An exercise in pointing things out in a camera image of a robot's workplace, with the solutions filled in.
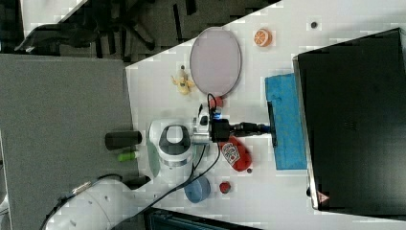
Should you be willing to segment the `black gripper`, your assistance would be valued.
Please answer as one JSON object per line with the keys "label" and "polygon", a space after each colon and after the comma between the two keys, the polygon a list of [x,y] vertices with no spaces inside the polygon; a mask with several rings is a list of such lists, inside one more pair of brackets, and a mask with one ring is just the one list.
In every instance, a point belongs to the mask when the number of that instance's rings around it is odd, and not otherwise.
{"label": "black gripper", "polygon": [[[270,126],[254,123],[238,123],[231,125],[231,130],[269,130]],[[230,133],[230,124],[227,119],[214,119],[211,124],[211,137],[214,143],[226,142],[229,136],[250,137],[269,134],[261,131],[233,131]]]}

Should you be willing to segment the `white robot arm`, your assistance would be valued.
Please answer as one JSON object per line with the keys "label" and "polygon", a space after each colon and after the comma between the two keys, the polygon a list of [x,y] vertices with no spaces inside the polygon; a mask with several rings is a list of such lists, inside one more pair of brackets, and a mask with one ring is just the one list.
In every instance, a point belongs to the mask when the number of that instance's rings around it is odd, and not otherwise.
{"label": "white robot arm", "polygon": [[168,194],[197,179],[194,148],[226,142],[231,136],[246,137],[274,131],[269,125],[217,119],[205,104],[193,118],[154,120],[148,141],[158,155],[159,171],[147,183],[133,189],[119,179],[98,178],[75,188],[50,212],[40,230],[112,230],[153,206]]}

